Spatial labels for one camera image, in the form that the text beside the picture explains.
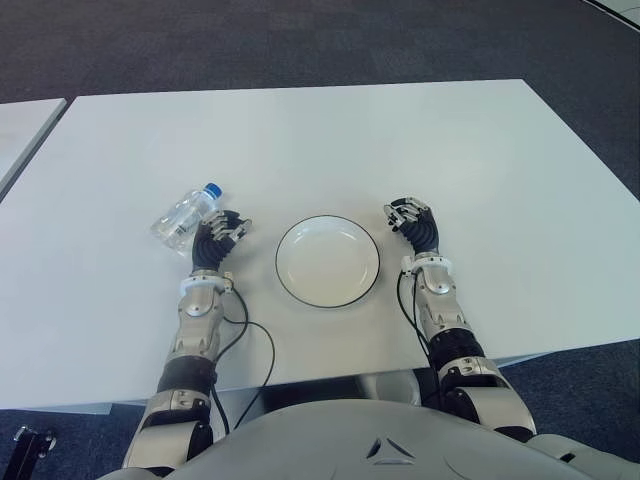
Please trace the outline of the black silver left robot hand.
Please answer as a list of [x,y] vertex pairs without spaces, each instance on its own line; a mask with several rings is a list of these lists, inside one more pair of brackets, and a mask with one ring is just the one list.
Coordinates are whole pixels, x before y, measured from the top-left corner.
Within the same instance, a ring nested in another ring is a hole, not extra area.
[[226,256],[251,226],[250,219],[243,219],[232,210],[220,210],[208,215],[199,223],[193,239],[192,271],[218,271]]

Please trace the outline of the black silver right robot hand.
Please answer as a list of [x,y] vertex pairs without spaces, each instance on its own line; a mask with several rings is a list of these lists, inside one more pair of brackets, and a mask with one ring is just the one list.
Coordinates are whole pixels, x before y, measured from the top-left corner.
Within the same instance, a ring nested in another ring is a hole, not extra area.
[[403,197],[383,207],[387,223],[411,245],[415,254],[438,253],[439,232],[428,205],[415,197]]

